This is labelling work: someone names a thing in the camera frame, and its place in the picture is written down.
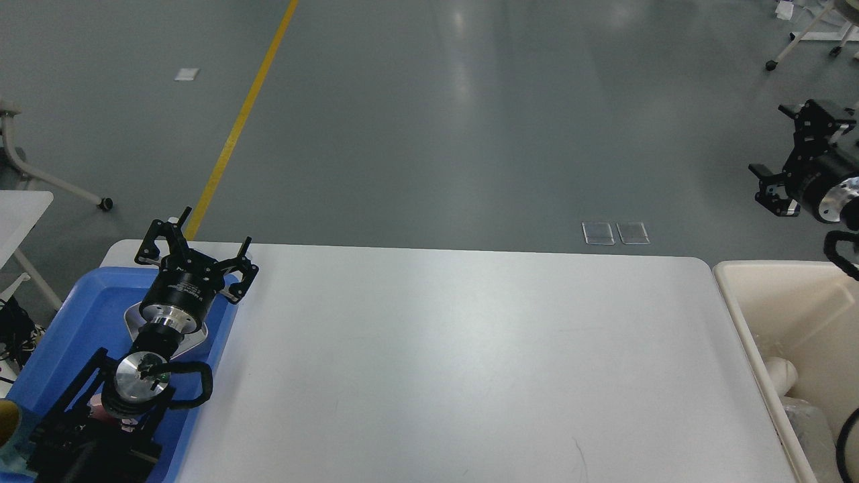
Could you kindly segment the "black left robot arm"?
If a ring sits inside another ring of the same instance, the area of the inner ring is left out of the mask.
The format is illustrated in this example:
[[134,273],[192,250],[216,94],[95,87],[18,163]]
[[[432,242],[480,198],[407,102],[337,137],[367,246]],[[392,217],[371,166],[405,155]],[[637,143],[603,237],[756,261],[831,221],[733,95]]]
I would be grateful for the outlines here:
[[236,305],[258,267],[250,239],[217,260],[188,245],[177,222],[154,220],[136,261],[157,275],[137,305],[139,326],[116,350],[74,348],[77,375],[30,435],[28,469],[38,482],[144,482],[166,461],[156,434],[171,411],[190,411],[213,392],[223,323],[206,327],[213,305]]

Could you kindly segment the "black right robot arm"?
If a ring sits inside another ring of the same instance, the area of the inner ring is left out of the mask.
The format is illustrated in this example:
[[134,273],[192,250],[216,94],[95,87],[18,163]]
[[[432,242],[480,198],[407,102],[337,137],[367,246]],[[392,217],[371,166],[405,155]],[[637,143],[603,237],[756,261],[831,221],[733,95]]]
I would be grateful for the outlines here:
[[858,162],[838,145],[857,126],[855,110],[824,100],[777,109],[793,122],[793,147],[778,172],[749,164],[758,180],[755,201],[777,217],[797,217],[805,210],[820,223],[844,226],[826,233],[823,252],[846,276],[857,279]]

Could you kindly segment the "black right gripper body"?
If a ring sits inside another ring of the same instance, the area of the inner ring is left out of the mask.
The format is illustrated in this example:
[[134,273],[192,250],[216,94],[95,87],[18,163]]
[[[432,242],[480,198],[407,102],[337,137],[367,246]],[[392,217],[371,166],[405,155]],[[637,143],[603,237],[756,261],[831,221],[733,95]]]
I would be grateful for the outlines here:
[[789,195],[822,223],[857,224],[857,158],[844,151],[805,157],[789,169]]

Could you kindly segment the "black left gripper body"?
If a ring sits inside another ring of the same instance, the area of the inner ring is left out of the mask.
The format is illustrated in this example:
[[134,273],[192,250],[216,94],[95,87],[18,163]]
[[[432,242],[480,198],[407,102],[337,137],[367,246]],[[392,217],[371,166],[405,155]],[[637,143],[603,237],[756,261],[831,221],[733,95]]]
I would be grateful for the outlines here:
[[199,332],[215,296],[226,284],[226,272],[219,263],[216,259],[161,259],[156,278],[139,305],[139,315],[181,334]]

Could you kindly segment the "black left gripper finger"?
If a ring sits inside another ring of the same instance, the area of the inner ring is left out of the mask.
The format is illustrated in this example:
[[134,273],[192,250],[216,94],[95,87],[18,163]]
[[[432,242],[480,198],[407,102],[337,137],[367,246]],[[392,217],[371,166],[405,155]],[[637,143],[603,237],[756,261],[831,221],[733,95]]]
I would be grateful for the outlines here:
[[255,265],[255,263],[252,263],[248,256],[248,250],[251,243],[252,238],[250,236],[246,237],[245,241],[240,245],[236,256],[231,259],[217,261],[217,263],[215,263],[215,273],[219,273],[221,277],[230,273],[240,273],[239,281],[233,282],[233,284],[225,286],[219,290],[219,293],[223,294],[231,305],[238,305],[238,303],[244,299],[260,271],[260,267]]
[[142,238],[134,262],[141,266],[153,266],[160,272],[191,272],[193,257],[183,233],[185,221],[191,214],[191,206],[174,221],[155,219]]

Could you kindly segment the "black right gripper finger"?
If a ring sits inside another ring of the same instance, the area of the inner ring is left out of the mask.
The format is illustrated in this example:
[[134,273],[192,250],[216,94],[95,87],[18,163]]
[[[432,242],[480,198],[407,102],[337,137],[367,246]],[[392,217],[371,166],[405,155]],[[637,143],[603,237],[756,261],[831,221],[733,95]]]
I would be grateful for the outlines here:
[[826,100],[780,104],[777,109],[794,125],[793,149],[786,165],[804,165],[825,155],[840,153],[838,141],[857,126],[855,109]]
[[755,201],[777,217],[797,217],[801,212],[799,202],[789,196],[786,190],[787,174],[774,173],[762,163],[750,163],[749,171],[758,180]]

